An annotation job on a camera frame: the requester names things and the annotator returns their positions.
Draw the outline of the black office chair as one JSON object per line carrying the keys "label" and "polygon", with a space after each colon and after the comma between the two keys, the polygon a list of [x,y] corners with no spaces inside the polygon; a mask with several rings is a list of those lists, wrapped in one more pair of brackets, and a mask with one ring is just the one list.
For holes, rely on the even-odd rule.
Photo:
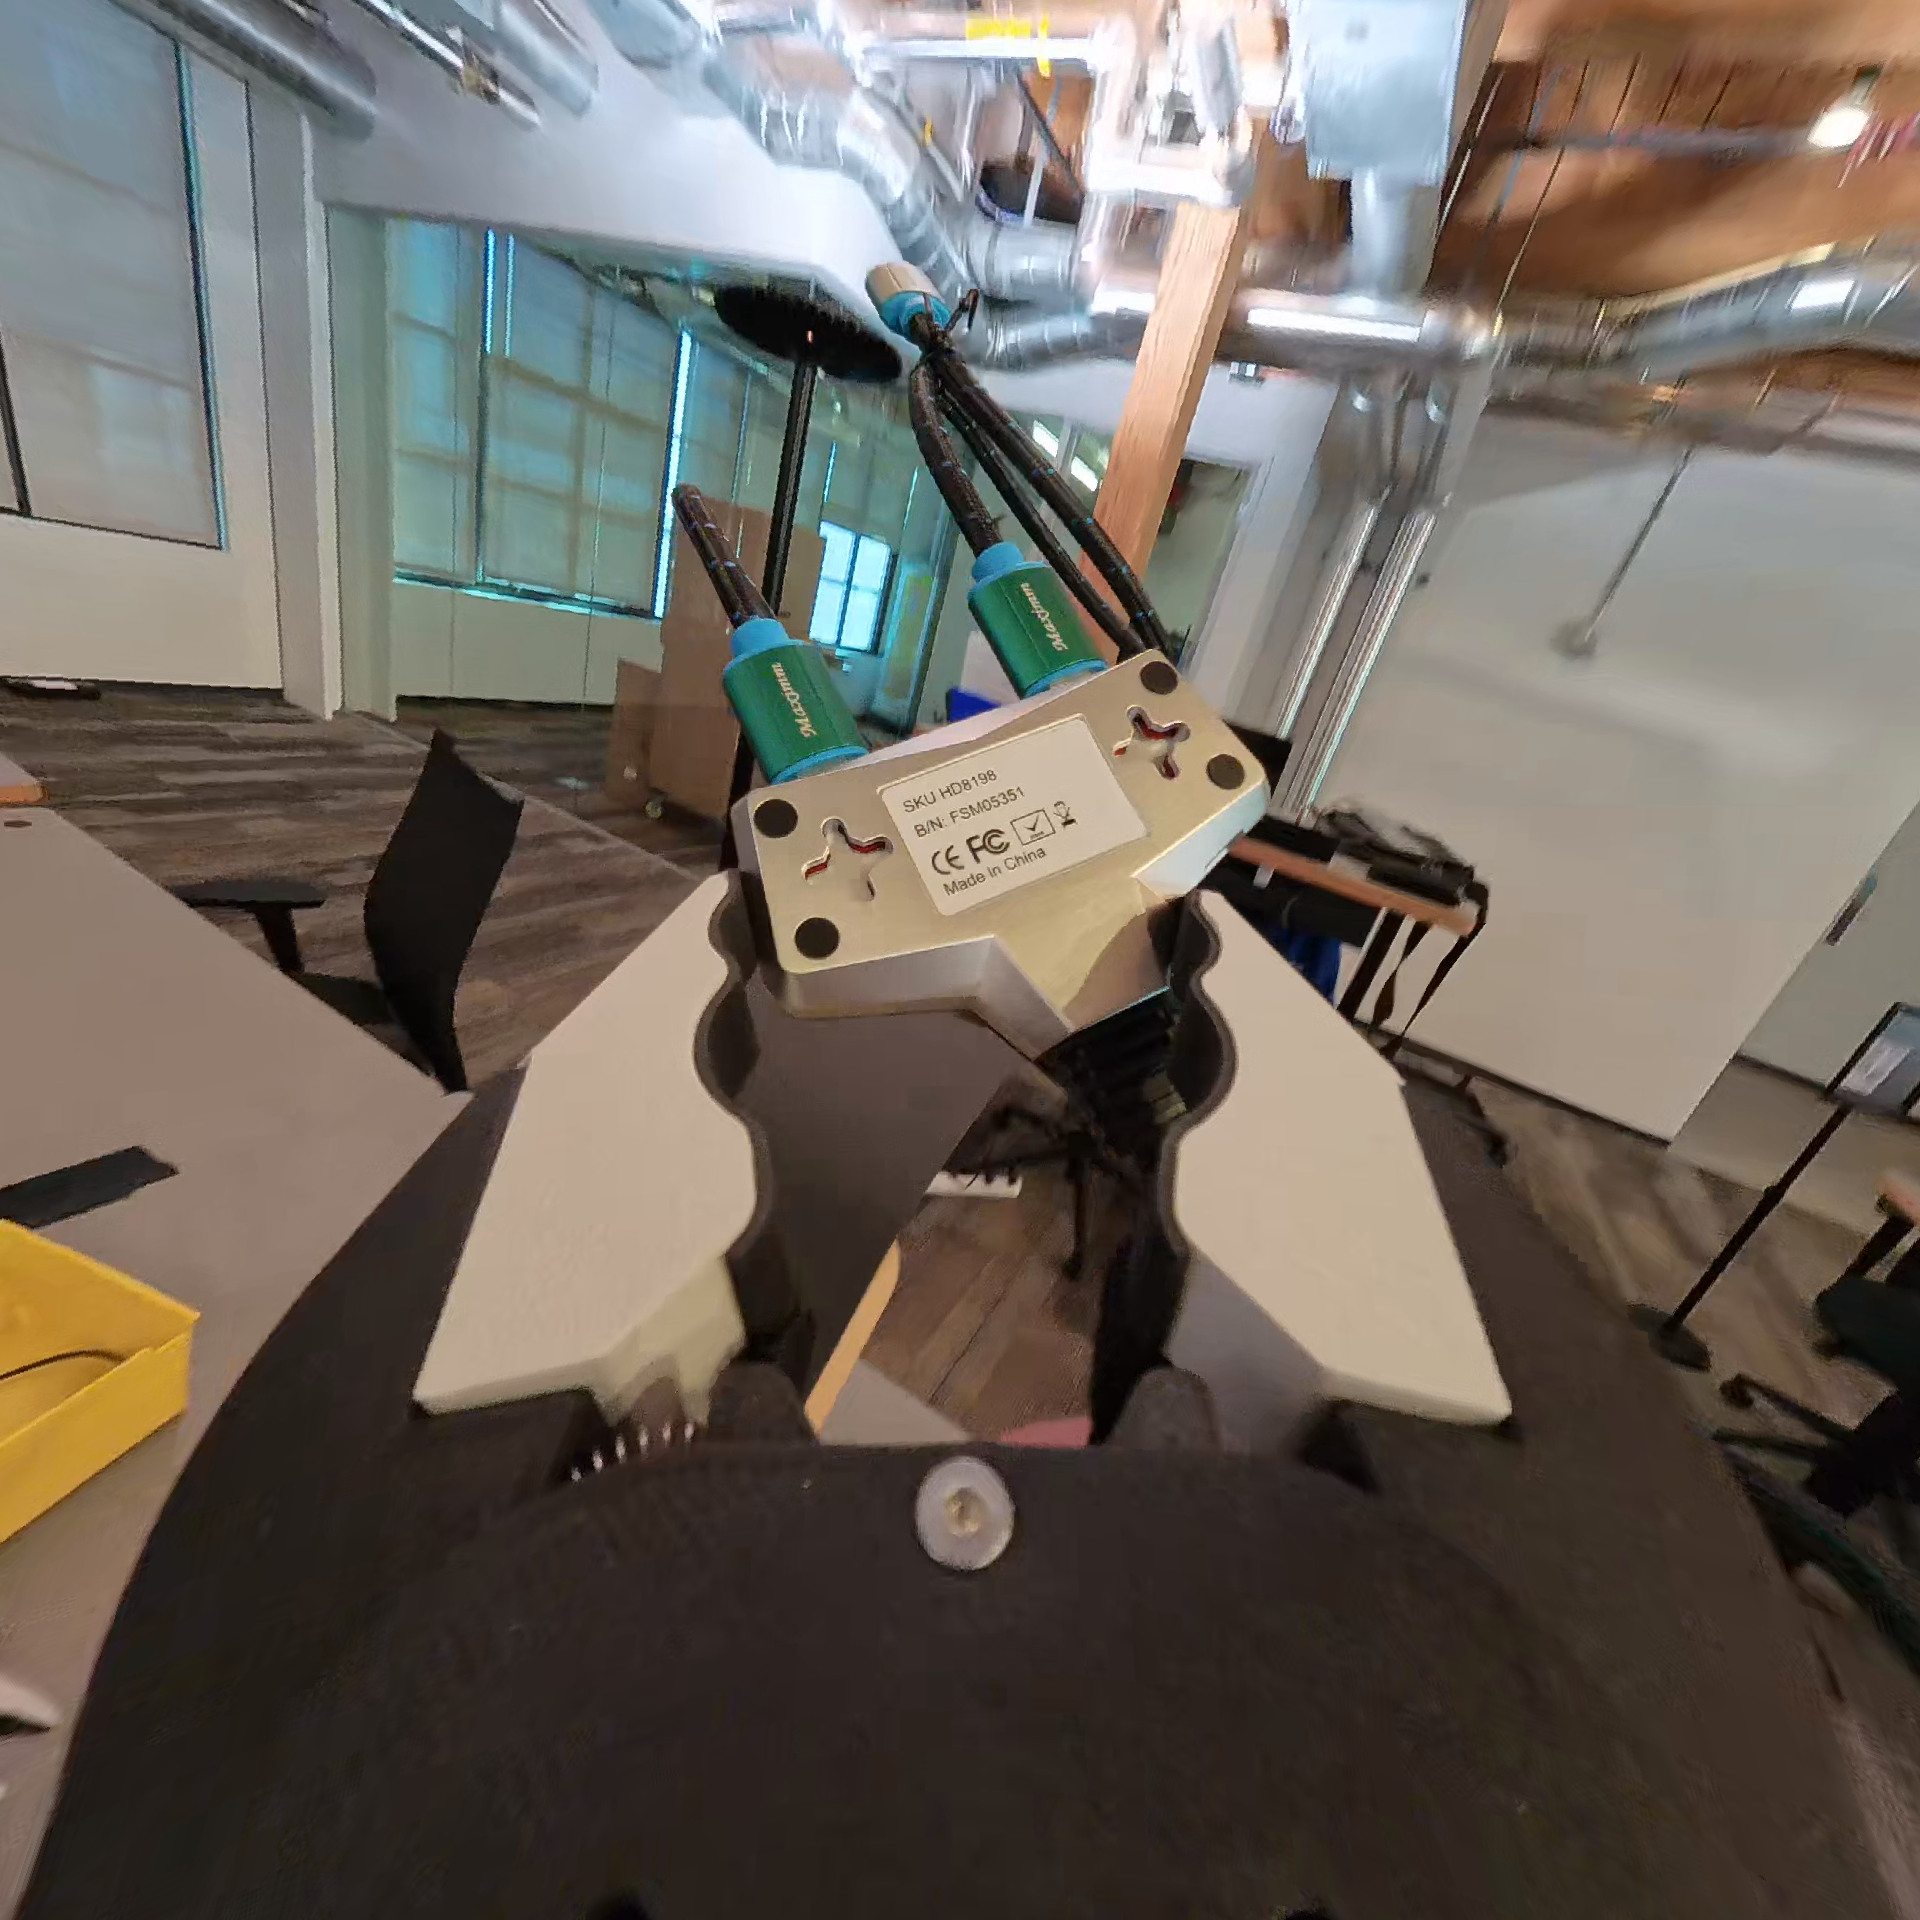
{"label": "black office chair", "polygon": [[446,1094],[467,1094],[456,993],[475,936],[504,874],[524,801],[475,774],[436,729],[406,808],[365,889],[363,942],[371,978],[310,973],[296,917],[329,899],[287,878],[191,881],[171,897],[203,914],[244,914],[275,967],[331,1013],[389,1031],[399,1054]]}

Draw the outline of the grey spiral duct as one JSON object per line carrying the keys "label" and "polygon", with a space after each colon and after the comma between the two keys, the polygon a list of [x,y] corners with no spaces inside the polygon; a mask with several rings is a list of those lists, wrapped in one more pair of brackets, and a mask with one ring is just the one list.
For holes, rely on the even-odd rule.
{"label": "grey spiral duct", "polygon": [[863,87],[838,106],[835,155],[875,206],[895,259],[921,270],[949,304],[965,294],[980,296],[980,314],[961,338],[961,355],[975,369],[1027,374],[1075,359],[1136,358],[1142,319],[1096,314],[1080,287],[1096,224],[1019,224],[960,202],[901,110]]}

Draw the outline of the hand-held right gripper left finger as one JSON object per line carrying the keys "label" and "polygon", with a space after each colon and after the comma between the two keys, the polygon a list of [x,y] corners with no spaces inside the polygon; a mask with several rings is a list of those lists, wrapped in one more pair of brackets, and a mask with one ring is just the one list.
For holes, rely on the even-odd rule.
{"label": "hand-held right gripper left finger", "polygon": [[703,1415],[733,1361],[803,1383],[820,1325],[772,1231],[735,878],[715,877],[525,1057],[414,1401],[580,1392]]}

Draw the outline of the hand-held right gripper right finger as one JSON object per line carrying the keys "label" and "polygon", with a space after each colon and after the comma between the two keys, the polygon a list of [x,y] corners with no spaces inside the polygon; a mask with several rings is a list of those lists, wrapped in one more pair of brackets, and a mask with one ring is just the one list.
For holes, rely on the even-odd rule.
{"label": "hand-held right gripper right finger", "polygon": [[1513,1401],[1401,1078],[1221,894],[1182,904],[1165,1127],[1100,1303],[1093,1439],[1193,1377],[1228,1450],[1337,1408],[1500,1430]]}

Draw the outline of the white hdmi switch box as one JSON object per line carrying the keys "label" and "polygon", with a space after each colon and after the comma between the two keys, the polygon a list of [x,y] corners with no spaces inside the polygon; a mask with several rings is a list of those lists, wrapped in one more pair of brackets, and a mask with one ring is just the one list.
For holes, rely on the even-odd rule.
{"label": "white hdmi switch box", "polygon": [[1159,653],[735,806],[795,1018],[971,1015],[1035,1062],[1164,991],[1165,933],[1264,816],[1259,758]]}

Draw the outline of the black floor lamp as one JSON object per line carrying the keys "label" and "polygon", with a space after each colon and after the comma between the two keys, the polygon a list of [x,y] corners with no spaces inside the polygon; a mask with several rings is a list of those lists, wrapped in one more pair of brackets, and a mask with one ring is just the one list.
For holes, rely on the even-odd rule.
{"label": "black floor lamp", "polygon": [[809,418],[820,375],[877,385],[895,378],[901,365],[897,353],[856,326],[844,307],[815,296],[780,287],[731,287],[717,296],[715,312],[739,338],[791,369],[758,583],[752,583],[733,547],[715,530],[695,533],[693,487],[677,494],[680,527],[701,549],[705,577],[733,630],[721,688],[735,715],[739,743],[717,858],[720,872],[731,872],[731,809],[748,793],[752,777],[780,784],[822,774],[869,751],[820,649],[787,630],[780,601],[799,521]]}

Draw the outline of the yellow plastic bin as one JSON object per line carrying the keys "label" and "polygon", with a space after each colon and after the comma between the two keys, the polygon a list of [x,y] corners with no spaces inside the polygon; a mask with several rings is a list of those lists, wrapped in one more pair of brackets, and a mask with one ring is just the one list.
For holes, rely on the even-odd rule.
{"label": "yellow plastic bin", "polygon": [[199,1312],[3,1225],[3,1539],[17,1537],[187,1406]]}

